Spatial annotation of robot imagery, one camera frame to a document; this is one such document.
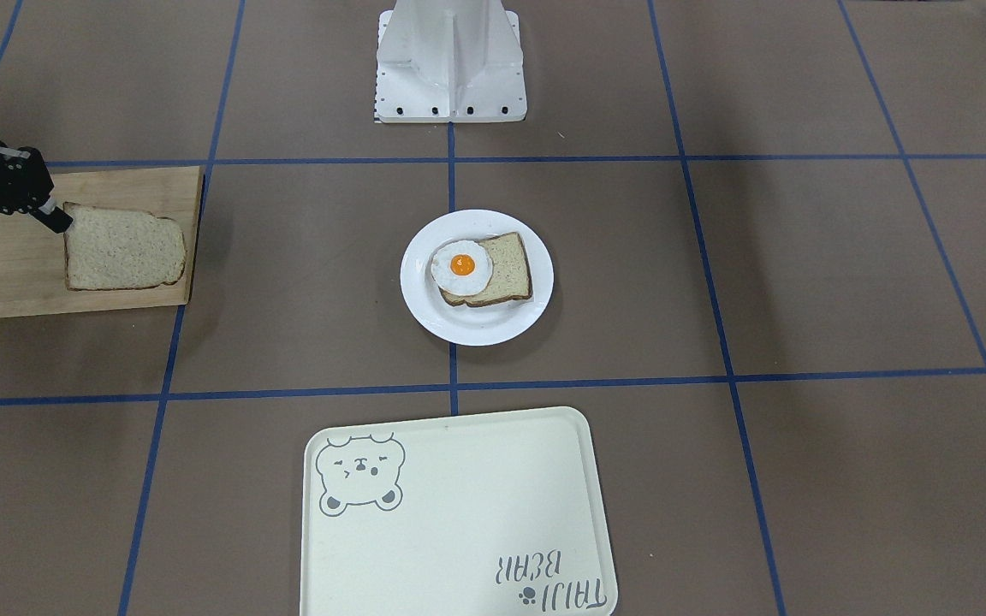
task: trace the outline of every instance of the fried egg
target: fried egg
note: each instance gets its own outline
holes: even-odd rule
[[[460,296],[481,293],[492,276],[493,260],[478,242],[451,242],[431,258],[431,278],[447,293]]]

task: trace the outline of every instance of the egg white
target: egg white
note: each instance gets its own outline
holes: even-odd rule
[[[457,254],[466,254],[473,258],[474,271],[465,276],[455,274],[451,270],[451,258]],[[493,276],[493,260],[490,254],[476,241],[459,240],[443,246],[431,258],[431,278],[436,285],[447,293],[468,296],[477,295],[485,290]]]

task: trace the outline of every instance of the round plate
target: round plate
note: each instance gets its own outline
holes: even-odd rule
[[[433,254],[456,240],[477,241],[512,231],[520,234],[527,251],[527,264],[532,270],[531,299],[503,301],[483,308],[443,301],[428,268]],[[543,315],[555,289],[555,266],[547,246],[523,222],[500,211],[459,210],[428,222],[414,235],[402,257],[400,281],[406,305],[426,330],[448,342],[486,347],[516,338]]]

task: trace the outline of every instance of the egg yolk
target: egg yolk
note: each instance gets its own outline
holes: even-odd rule
[[[451,258],[451,270],[458,276],[469,276],[473,273],[474,265],[473,258],[470,258],[469,254],[455,254]]]

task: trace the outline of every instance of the paw print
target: paw print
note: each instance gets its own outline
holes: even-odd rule
[[[535,604],[535,589],[531,586],[525,586],[524,592],[520,593],[520,599],[524,600],[524,605]]]

